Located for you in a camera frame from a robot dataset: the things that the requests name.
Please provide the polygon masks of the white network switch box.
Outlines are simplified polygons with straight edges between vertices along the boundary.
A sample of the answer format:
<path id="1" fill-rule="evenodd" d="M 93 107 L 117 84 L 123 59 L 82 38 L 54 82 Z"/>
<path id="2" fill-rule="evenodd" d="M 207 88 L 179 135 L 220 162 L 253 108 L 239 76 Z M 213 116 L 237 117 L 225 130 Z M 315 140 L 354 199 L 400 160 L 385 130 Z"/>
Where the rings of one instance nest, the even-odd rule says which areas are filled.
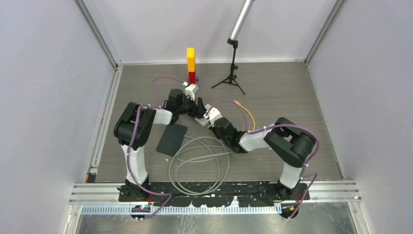
<path id="1" fill-rule="evenodd" d="M 210 104 L 205 105 L 206 111 L 208 111 L 208 110 L 210 109 L 210 107 L 211 107 Z M 200 123 L 202 126 L 206 126 L 206 125 L 209 124 L 209 120 L 208 120 L 207 118 L 205 118 L 205 117 L 203 117 L 203 118 L 201 118 L 201 119 L 197 119 L 196 117 L 194 117 L 194 119 L 195 119 L 198 123 Z"/>

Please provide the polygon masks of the dark grey foam pad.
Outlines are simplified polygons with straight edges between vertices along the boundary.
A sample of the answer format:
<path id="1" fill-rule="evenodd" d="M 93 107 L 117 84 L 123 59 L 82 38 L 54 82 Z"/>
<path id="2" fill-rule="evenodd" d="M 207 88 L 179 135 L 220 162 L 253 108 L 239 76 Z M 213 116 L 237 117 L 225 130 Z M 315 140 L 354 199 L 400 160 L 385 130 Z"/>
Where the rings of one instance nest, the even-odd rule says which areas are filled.
<path id="1" fill-rule="evenodd" d="M 174 156 L 181 148 L 188 127 L 180 124 L 168 125 L 156 147 L 156 151 L 168 156 Z"/>

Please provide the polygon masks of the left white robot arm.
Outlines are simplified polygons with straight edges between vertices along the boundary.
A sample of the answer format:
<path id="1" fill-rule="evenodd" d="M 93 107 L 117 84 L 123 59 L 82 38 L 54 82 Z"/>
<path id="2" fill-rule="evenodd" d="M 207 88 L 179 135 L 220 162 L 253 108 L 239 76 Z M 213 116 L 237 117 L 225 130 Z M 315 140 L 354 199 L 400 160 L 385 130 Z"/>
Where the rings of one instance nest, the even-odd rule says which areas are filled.
<path id="1" fill-rule="evenodd" d="M 187 115 L 206 123 L 204 114 L 208 108 L 209 105 L 205 105 L 201 97 L 195 98 L 193 94 L 180 89 L 172 89 L 168 99 L 160 107 L 130 102 L 113 130 L 124 152 L 127 166 L 122 190 L 138 202 L 149 197 L 144 150 L 153 125 L 166 126 L 156 148 L 157 152 L 173 156 L 180 149 L 188 130 L 186 126 L 177 124 L 179 117 Z"/>

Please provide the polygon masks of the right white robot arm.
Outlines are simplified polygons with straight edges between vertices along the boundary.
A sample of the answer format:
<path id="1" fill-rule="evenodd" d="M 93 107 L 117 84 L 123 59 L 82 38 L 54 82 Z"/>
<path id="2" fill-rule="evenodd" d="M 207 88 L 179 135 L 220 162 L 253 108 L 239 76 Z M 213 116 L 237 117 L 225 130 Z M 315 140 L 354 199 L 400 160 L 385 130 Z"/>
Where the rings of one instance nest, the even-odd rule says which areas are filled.
<path id="1" fill-rule="evenodd" d="M 225 117 L 212 121 L 210 130 L 236 154 L 269 148 L 284 162 L 278 194 L 291 200 L 308 161 L 319 149 L 319 138 L 309 129 L 281 117 L 273 125 L 256 131 L 239 131 Z"/>

